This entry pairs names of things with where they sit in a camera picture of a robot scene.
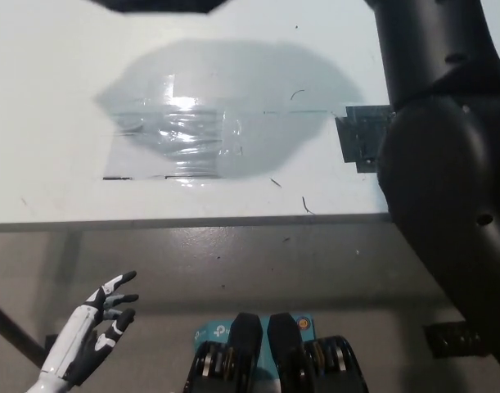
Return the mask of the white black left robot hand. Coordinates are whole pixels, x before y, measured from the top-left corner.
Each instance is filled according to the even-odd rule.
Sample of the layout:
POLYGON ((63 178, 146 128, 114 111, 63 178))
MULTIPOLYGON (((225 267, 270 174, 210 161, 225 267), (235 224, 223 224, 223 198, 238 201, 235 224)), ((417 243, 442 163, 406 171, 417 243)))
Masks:
POLYGON ((81 386, 101 366, 134 321, 134 309, 114 307, 138 300, 137 294, 115 293, 136 276, 136 271, 130 271, 112 278, 74 309, 30 392, 68 392, 81 386))

